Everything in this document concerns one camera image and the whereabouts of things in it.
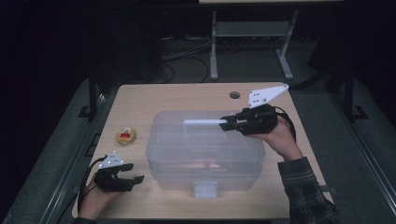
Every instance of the plaid sleeve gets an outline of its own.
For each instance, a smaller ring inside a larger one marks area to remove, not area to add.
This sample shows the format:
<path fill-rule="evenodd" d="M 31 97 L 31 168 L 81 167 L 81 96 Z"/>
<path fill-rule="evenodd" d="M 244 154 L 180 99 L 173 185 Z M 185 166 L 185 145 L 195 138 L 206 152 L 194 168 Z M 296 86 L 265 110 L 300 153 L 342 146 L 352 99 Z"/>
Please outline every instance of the plaid sleeve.
<path fill-rule="evenodd" d="M 278 164 L 290 201 L 291 223 L 340 223 L 337 210 L 323 195 L 307 157 Z"/>

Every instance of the table leg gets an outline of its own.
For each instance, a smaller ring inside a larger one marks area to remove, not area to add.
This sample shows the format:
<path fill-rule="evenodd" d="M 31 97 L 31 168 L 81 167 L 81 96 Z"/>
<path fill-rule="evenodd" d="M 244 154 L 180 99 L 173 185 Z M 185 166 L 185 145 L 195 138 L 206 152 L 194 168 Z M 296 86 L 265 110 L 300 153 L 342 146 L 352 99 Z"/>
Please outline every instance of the table leg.
<path fill-rule="evenodd" d="M 218 79 L 218 61 L 216 58 L 216 11 L 213 12 L 212 20 L 212 50 L 210 52 L 210 78 Z"/>
<path fill-rule="evenodd" d="M 288 61 L 286 60 L 285 55 L 289 46 L 291 35 L 293 34 L 295 22 L 297 21 L 298 12 L 299 12 L 298 10 L 293 11 L 293 14 L 290 19 L 289 28 L 285 35 L 285 42 L 281 49 L 276 50 L 277 58 L 279 59 L 280 65 L 282 66 L 282 70 L 283 73 L 285 74 L 286 79 L 293 79 L 293 74 L 290 71 Z"/>

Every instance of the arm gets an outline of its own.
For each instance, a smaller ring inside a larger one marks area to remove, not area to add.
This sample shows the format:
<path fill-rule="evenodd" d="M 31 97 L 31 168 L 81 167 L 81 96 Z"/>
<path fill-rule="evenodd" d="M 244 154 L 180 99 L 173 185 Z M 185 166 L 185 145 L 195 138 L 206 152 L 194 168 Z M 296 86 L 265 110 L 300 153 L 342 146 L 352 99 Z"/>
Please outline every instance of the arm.
<path fill-rule="evenodd" d="M 290 201 L 291 223 L 339 223 L 335 206 L 326 200 L 306 157 L 294 141 L 287 122 L 278 117 L 267 134 L 253 134 L 264 140 L 284 161 L 278 164 Z"/>
<path fill-rule="evenodd" d="M 95 220 L 105 211 L 108 204 L 122 192 L 105 192 L 97 188 L 93 182 L 85 190 L 84 201 L 73 224 L 96 224 Z"/>

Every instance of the container lid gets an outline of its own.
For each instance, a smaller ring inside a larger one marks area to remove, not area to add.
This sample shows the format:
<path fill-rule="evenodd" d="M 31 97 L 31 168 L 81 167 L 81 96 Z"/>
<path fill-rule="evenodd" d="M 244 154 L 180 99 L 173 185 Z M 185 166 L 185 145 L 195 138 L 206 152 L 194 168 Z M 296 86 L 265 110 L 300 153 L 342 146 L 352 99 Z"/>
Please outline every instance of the container lid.
<path fill-rule="evenodd" d="M 236 112 L 158 113 L 147 148 L 151 172 L 156 176 L 226 176 L 260 172 L 264 157 L 262 140 L 245 137 L 237 131 L 224 132 L 219 126 L 219 118 Z"/>

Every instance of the small round object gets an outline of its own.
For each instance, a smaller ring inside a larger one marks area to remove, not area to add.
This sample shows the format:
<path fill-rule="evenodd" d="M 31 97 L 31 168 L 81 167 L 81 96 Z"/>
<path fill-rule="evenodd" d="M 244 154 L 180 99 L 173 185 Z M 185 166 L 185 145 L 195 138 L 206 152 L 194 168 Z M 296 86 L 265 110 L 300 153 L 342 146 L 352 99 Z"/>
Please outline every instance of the small round object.
<path fill-rule="evenodd" d="M 136 132 L 131 128 L 124 128 L 117 133 L 116 139 L 123 146 L 131 145 L 136 139 Z"/>

